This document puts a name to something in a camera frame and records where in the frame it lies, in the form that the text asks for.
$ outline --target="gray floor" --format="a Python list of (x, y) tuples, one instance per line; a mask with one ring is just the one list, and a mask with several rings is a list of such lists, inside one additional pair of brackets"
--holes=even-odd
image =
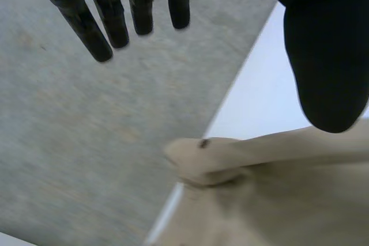
[(48, 0), (0, 4), (0, 232), (139, 245), (175, 182), (163, 145), (205, 131), (274, 0), (192, 0), (185, 32), (156, 0), (155, 33), (127, 12), (130, 47), (106, 65)]

